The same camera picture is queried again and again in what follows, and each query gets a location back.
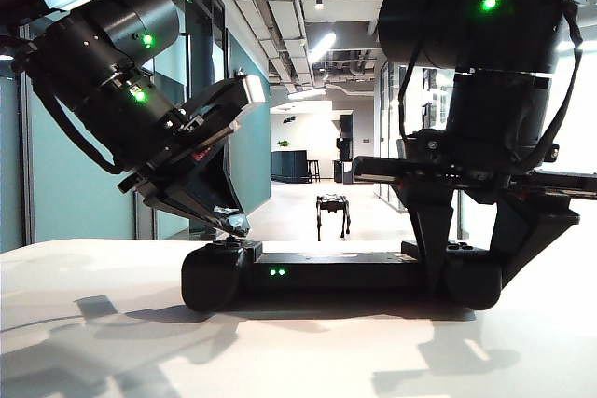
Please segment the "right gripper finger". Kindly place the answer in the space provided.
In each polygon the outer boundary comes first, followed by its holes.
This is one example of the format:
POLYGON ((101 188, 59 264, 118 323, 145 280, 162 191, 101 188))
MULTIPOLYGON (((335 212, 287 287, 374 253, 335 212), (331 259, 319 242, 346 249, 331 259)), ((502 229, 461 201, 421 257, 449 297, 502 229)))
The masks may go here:
POLYGON ((406 292, 449 295, 445 282, 446 252, 453 208, 453 189, 442 185, 397 185, 396 193, 409 212, 416 237, 417 263, 396 272, 406 292))
POLYGON ((501 195, 489 255, 489 289, 500 291, 533 258, 579 223, 565 195, 501 195))

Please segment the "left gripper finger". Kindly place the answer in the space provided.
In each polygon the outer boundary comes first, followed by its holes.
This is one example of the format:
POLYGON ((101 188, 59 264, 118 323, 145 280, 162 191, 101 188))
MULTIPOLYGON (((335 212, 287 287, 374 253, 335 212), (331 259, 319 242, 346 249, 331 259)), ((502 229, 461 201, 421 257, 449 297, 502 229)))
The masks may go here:
POLYGON ((229 173, 229 143, 220 142, 213 146, 203 158, 203 162, 201 179, 210 209, 217 206, 243 213, 243 206, 236 195, 229 173))
POLYGON ((157 210, 202 221, 237 237, 246 237, 250 225, 243 213, 215 206, 212 210, 206 198, 202 180, 171 182, 164 185, 144 183, 144 204, 157 210))

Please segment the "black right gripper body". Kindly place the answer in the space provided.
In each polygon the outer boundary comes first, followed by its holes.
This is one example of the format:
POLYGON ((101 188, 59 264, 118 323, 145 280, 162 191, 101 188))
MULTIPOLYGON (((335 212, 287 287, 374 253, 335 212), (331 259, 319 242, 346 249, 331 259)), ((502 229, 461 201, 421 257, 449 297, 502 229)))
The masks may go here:
POLYGON ((431 162, 363 156, 353 160, 353 173, 358 180, 390 185, 431 183, 455 190, 477 190, 490 194, 505 190, 596 199, 596 176, 586 173, 530 171, 501 176, 497 173, 474 173, 458 165, 441 166, 431 162))

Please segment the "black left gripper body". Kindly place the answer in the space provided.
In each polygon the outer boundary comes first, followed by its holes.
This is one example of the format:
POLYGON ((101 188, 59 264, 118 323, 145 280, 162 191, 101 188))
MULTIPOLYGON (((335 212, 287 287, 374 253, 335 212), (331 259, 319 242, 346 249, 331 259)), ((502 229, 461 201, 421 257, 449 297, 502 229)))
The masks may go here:
POLYGON ((158 154, 125 177, 118 189, 123 193, 134 190, 144 197, 147 182, 164 185, 201 179, 205 155, 213 146, 227 142, 239 127, 236 118, 192 118, 172 130, 158 154))

